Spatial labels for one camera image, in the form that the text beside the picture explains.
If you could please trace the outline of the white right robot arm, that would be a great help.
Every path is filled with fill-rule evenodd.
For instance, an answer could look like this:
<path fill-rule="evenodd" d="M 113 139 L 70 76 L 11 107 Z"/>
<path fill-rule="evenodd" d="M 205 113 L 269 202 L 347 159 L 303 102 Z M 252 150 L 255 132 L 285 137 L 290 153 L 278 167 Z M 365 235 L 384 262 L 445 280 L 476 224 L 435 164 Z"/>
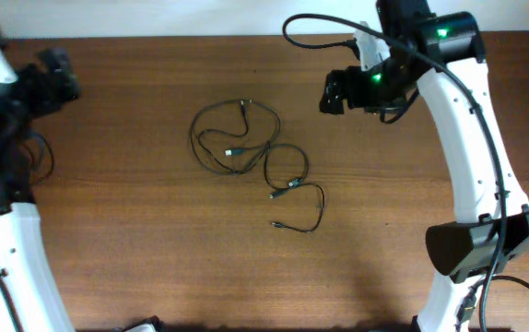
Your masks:
<path fill-rule="evenodd" d="M 416 331 L 465 331 L 484 318 L 490 285 L 529 250 L 529 198 L 505 151 L 475 18 L 438 16 L 424 1 L 380 1 L 381 30 L 355 26 L 360 63 L 331 72 L 323 113 L 361 108 L 388 119 L 419 96 L 436 125 L 453 185 L 452 222 L 425 242 L 434 280 Z"/>

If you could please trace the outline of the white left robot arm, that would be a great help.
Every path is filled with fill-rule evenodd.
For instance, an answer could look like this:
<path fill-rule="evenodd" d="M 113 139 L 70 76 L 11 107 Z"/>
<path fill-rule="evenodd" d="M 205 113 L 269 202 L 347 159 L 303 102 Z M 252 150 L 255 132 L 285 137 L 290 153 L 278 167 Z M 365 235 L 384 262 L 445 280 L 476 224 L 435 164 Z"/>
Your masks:
<path fill-rule="evenodd" d="M 71 331 L 67 311 L 47 262 L 41 217 L 30 175 L 38 162 L 25 143 L 48 141 L 31 130 L 34 119 L 79 97 L 67 53 L 39 52 L 13 83 L 0 83 L 0 331 Z"/>

